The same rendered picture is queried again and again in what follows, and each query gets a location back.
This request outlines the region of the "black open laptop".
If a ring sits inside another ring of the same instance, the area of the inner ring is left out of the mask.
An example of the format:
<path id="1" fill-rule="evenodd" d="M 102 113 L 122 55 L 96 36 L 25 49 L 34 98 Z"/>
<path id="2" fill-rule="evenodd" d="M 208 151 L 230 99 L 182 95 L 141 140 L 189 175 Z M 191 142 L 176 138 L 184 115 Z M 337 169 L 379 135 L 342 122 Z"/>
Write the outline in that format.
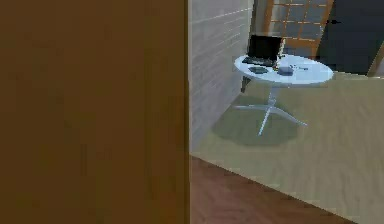
<path id="1" fill-rule="evenodd" d="M 278 60 L 281 44 L 281 37 L 252 35 L 243 63 L 273 67 Z"/>

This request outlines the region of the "brown wooden room door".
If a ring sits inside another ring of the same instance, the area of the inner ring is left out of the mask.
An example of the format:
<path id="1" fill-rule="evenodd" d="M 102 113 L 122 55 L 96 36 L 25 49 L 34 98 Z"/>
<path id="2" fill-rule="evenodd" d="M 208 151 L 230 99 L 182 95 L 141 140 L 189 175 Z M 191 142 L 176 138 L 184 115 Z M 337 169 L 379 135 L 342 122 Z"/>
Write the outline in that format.
<path id="1" fill-rule="evenodd" d="M 0 0 L 0 224 L 189 224 L 187 0 Z"/>

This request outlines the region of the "small yellow white statuette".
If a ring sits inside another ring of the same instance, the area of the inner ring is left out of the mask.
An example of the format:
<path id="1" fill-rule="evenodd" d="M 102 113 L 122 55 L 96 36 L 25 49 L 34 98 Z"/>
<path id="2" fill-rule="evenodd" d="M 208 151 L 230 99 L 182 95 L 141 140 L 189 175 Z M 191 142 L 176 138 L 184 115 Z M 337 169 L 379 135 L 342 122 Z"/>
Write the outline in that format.
<path id="1" fill-rule="evenodd" d="M 273 70 L 275 70 L 275 71 L 278 70 L 280 60 L 283 58 L 283 51 L 285 48 L 285 43 L 286 43 L 286 38 L 282 38 L 281 43 L 280 43 L 280 47 L 279 47 L 279 51 L 277 54 L 277 59 L 276 59 L 276 62 L 274 63 L 274 66 L 273 66 Z"/>

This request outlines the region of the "dark room door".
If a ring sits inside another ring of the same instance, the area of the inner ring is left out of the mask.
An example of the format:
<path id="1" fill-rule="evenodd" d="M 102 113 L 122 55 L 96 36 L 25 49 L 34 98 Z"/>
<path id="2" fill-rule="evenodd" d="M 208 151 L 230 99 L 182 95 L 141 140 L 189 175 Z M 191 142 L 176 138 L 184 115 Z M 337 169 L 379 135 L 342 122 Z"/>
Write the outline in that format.
<path id="1" fill-rule="evenodd" d="M 333 71 L 366 75 L 384 41 L 384 0 L 334 0 L 316 59 Z"/>

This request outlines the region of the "white round pedestal table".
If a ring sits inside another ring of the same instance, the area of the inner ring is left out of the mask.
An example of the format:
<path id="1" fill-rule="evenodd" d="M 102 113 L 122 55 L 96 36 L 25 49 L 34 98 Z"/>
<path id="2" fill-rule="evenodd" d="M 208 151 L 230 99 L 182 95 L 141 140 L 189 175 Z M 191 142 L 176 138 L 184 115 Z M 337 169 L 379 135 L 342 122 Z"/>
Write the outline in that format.
<path id="1" fill-rule="evenodd" d="M 280 60 L 279 67 L 290 67 L 290 65 L 298 65 L 300 67 L 307 67 L 308 70 L 294 70 L 292 76 L 282 76 L 273 70 L 272 67 L 265 67 L 268 69 L 268 73 L 265 74 L 254 74 L 249 71 L 249 67 L 252 67 L 252 64 L 243 63 L 243 59 L 246 56 L 240 56 L 234 61 L 234 66 L 236 69 L 242 73 L 243 76 L 250 78 L 251 80 L 267 83 L 270 86 L 270 92 L 268 96 L 267 104 L 263 105 L 237 105 L 237 109 L 242 110 L 263 110 L 265 112 L 261 127 L 259 129 L 258 135 L 261 136 L 267 120 L 271 114 L 277 114 L 291 122 L 294 122 L 299 125 L 306 126 L 305 122 L 302 122 L 295 117 L 293 117 L 288 112 L 278 108 L 276 106 L 278 92 L 282 88 L 292 88 L 300 86 L 316 86 L 330 81 L 334 76 L 334 71 L 328 66 L 301 56 L 284 54 L 283 58 Z"/>

